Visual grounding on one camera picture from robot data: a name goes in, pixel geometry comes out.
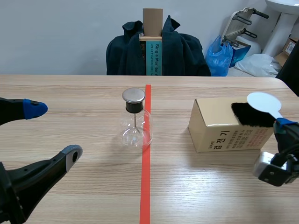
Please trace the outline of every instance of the wall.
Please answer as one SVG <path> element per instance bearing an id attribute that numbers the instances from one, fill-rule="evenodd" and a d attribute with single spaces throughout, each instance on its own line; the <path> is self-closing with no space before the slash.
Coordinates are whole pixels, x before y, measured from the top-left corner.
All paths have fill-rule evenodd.
<path id="1" fill-rule="evenodd" d="M 293 37 L 293 38 L 299 38 L 299 18 L 295 22 L 295 25 L 294 25 L 293 30 L 292 30 L 291 37 Z"/>
<path id="2" fill-rule="evenodd" d="M 177 20 L 178 32 L 193 35 L 206 53 L 234 11 L 245 6 L 268 13 L 254 15 L 251 31 L 264 45 L 278 13 L 263 0 L 2 0 L 0 74 L 104 75 L 106 47 L 121 26 L 142 20 L 142 8 L 164 8 Z"/>

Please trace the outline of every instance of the white plastic bag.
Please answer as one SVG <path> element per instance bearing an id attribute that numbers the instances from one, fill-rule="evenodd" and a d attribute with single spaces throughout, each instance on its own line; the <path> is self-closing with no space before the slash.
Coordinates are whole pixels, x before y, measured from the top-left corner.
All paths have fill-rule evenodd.
<path id="1" fill-rule="evenodd" d="M 272 60 L 269 55 L 255 54 L 237 62 L 235 68 L 256 77 L 276 77 L 278 72 L 271 66 Z"/>

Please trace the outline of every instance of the clear glass bottle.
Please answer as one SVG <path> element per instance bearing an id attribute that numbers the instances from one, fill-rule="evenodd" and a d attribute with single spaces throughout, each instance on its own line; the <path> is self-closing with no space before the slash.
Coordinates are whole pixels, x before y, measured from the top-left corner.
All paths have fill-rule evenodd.
<path id="1" fill-rule="evenodd" d="M 128 147 L 149 145 L 153 138 L 153 121 L 150 113 L 143 108 L 144 91 L 130 88 L 123 92 L 122 98 L 126 109 L 120 117 L 120 142 Z"/>

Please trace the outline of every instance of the cardboard box on floor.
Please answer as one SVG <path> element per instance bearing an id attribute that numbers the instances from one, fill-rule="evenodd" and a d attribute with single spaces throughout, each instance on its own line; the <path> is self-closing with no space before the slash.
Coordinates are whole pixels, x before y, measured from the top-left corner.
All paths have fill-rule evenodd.
<path id="1" fill-rule="evenodd" d="M 141 52 L 145 63 L 145 75 L 162 75 L 162 27 L 163 9 L 143 9 L 143 32 L 139 36 Z"/>
<path id="2" fill-rule="evenodd" d="M 276 61 L 278 61 L 278 63 L 283 66 L 286 62 L 286 60 L 288 59 L 290 53 L 292 52 L 292 50 L 295 47 L 295 44 L 297 43 L 298 38 L 289 38 L 285 44 L 284 49 L 282 50 L 282 52 L 275 56 Z"/>
<path id="3" fill-rule="evenodd" d="M 273 134 L 273 127 L 241 125 L 231 108 L 232 103 L 247 103 L 247 99 L 199 98 L 194 101 L 188 128 L 198 153 L 261 149 Z"/>

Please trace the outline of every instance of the wooden table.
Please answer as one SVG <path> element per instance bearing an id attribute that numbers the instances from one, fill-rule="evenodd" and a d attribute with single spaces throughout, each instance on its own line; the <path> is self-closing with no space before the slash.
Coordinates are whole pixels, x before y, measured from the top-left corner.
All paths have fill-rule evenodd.
<path id="1" fill-rule="evenodd" d="M 40 118 L 0 127 L 7 169 L 51 158 L 69 144 L 84 152 L 38 204 L 29 224 L 138 224 L 141 150 L 116 140 L 122 92 L 152 85 L 152 224 L 298 223 L 299 180 L 280 188 L 251 174 L 257 150 L 195 153 L 187 126 L 195 98 L 275 95 L 299 120 L 299 101 L 280 80 L 235 77 L 1 75 L 0 96 L 45 102 Z M 277 152 L 274 136 L 263 150 Z"/>

